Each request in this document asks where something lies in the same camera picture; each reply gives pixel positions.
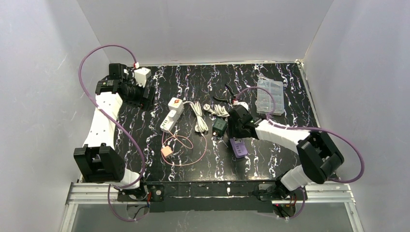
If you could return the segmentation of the white USB charger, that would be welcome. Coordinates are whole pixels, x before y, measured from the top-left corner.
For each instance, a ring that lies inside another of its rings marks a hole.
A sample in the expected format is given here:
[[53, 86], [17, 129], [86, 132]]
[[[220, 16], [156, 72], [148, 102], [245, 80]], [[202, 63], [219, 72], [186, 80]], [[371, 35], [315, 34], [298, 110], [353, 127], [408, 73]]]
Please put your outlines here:
[[173, 122], [175, 120], [177, 116], [177, 111], [176, 110], [171, 110], [168, 115], [167, 115], [167, 119], [171, 122]]

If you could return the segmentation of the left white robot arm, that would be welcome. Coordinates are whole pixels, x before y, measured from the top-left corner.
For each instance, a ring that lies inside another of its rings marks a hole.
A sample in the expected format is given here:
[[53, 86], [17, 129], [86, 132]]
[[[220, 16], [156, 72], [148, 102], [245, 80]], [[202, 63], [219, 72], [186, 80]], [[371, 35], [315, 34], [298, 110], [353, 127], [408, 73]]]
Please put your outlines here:
[[155, 95], [148, 87], [151, 70], [128, 67], [121, 63], [109, 64], [109, 74], [97, 83], [97, 107], [83, 146], [74, 150], [73, 157], [88, 183], [106, 183], [121, 189], [138, 189], [141, 177], [126, 168], [125, 160], [115, 151], [114, 135], [121, 106], [126, 103], [146, 110]]

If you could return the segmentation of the white tiger power strip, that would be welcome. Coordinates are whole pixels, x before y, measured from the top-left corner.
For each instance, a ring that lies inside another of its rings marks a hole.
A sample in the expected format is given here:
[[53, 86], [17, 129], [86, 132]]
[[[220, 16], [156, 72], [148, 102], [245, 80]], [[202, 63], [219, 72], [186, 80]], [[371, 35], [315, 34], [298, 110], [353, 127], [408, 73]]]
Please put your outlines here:
[[179, 98], [172, 97], [168, 102], [168, 108], [170, 111], [160, 125], [160, 129], [165, 133], [170, 133], [180, 118], [184, 109], [183, 101]]

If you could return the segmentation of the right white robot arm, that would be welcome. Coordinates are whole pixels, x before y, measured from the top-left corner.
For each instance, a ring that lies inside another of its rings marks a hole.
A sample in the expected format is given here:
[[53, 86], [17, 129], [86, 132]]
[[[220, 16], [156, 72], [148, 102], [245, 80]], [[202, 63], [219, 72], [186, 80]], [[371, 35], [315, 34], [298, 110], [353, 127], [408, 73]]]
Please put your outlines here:
[[310, 183], [323, 184], [344, 162], [334, 141], [324, 131], [286, 128], [253, 117], [242, 105], [235, 106], [228, 114], [229, 136], [273, 142], [299, 156], [300, 165], [275, 180], [272, 192], [277, 195], [286, 196]]

